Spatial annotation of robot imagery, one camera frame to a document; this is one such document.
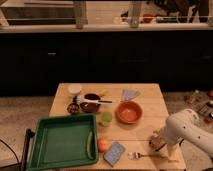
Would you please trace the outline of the beige wooden gripper finger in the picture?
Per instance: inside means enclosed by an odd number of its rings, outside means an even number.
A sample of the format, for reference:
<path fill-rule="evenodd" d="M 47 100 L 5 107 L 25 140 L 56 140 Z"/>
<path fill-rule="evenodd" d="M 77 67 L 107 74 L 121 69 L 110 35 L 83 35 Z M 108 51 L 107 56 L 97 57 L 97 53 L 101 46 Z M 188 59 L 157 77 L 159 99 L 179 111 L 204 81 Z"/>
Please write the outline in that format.
<path fill-rule="evenodd" d="M 167 146 L 167 152 L 168 152 L 168 161 L 169 162 L 175 162 L 176 161 L 176 145 L 168 145 Z"/>

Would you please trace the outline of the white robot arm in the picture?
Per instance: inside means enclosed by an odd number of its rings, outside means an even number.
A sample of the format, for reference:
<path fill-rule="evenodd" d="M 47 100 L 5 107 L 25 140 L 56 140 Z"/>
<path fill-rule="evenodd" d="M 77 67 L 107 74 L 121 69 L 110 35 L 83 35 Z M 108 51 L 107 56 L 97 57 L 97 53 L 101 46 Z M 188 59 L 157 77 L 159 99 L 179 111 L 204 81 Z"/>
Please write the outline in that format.
<path fill-rule="evenodd" d="M 213 159 L 213 134 L 199 128 L 198 121 L 199 115 L 194 110 L 181 110 L 166 119 L 160 135 L 171 146 L 180 139 L 187 140 Z"/>

